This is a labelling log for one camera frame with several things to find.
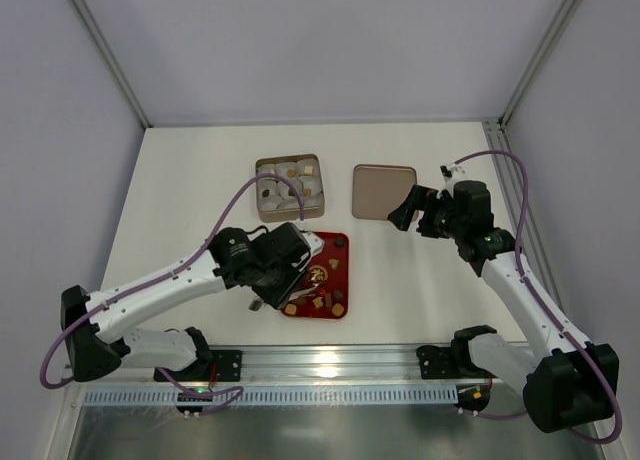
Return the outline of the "gold tin lid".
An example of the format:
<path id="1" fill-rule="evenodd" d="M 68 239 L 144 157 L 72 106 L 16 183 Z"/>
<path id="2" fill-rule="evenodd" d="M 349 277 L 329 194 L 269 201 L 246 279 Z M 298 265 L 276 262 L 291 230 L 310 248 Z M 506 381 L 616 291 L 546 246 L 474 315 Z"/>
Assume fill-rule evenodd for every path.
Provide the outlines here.
<path id="1" fill-rule="evenodd" d="M 356 165 L 352 182 L 352 215 L 360 220 L 386 221 L 416 183 L 416 170 L 409 166 Z"/>

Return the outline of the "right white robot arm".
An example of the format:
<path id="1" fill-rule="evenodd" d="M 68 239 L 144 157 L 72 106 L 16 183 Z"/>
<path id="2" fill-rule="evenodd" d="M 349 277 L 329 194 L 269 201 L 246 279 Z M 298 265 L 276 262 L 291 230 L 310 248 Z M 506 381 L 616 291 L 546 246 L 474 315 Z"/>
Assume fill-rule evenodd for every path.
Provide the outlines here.
<path id="1" fill-rule="evenodd" d="M 527 415 L 545 433 L 613 419 L 610 437 L 616 439 L 622 427 L 616 352 L 594 344 L 541 287 L 515 238 L 495 226 L 486 185 L 462 180 L 442 191 L 415 185 L 387 218 L 406 231 L 416 212 L 422 214 L 418 233 L 453 240 L 529 344 L 527 351 L 518 349 L 488 326 L 460 330 L 452 341 L 460 369 L 484 370 L 502 380 L 520 394 Z"/>

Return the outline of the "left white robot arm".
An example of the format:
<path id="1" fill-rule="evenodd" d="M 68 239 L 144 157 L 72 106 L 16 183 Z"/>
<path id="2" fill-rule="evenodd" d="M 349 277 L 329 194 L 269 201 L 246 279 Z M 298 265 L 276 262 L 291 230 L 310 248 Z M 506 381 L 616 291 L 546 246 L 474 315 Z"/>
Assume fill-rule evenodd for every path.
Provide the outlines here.
<path id="1" fill-rule="evenodd" d="M 101 379 L 125 368 L 152 368 L 157 381 L 199 381 L 214 356 L 195 327 L 152 331 L 142 324 L 188 301 L 234 287 L 282 308 L 324 248 L 315 233 L 293 223 L 247 232 L 224 228 L 193 256 L 164 271 L 107 291 L 70 287 L 61 295 L 61 327 L 76 382 Z"/>

